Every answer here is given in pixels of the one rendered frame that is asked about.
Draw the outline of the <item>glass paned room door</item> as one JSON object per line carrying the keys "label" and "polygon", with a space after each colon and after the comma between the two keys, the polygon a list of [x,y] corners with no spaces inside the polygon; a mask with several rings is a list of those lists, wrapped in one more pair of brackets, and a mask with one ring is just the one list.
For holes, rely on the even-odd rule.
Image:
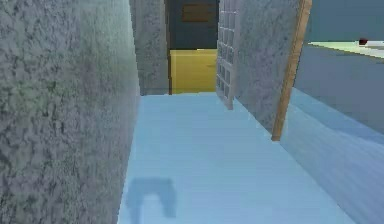
{"label": "glass paned room door", "polygon": [[228,110],[235,91],[236,21],[241,0],[220,0],[216,59],[216,93]]}

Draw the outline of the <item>pale green topped table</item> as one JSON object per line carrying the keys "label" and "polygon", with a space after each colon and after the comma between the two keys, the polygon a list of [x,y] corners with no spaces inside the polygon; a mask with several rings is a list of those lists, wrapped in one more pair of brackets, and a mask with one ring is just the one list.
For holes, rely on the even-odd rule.
{"label": "pale green topped table", "polygon": [[294,87],[384,134],[384,46],[308,44]]}

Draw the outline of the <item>brown framed wall picture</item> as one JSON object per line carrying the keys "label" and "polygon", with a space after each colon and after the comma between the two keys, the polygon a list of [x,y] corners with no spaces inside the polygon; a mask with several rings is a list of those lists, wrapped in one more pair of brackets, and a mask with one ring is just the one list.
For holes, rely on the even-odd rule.
{"label": "brown framed wall picture", "polygon": [[185,4],[182,7],[183,22],[208,22],[211,14],[211,4]]}

